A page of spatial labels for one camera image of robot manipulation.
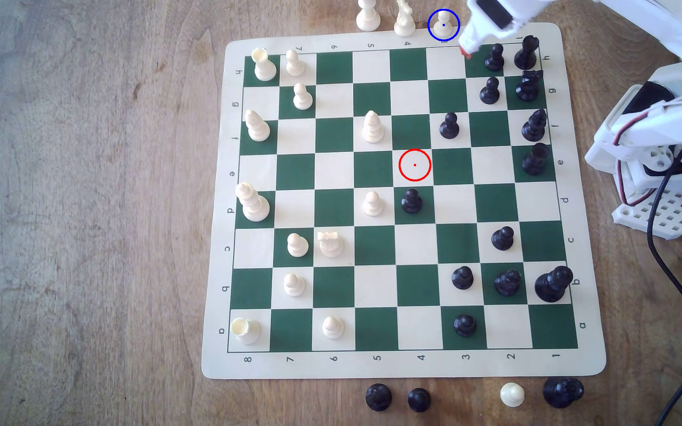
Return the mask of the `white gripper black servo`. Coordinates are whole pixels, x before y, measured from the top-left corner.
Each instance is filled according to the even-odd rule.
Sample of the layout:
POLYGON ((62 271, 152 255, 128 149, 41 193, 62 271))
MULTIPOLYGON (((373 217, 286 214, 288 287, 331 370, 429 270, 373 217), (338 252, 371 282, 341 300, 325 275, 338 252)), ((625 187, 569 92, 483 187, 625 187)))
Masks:
POLYGON ((472 1, 471 21, 459 36, 460 52, 470 58, 487 35, 515 34, 546 7, 546 1, 472 1))

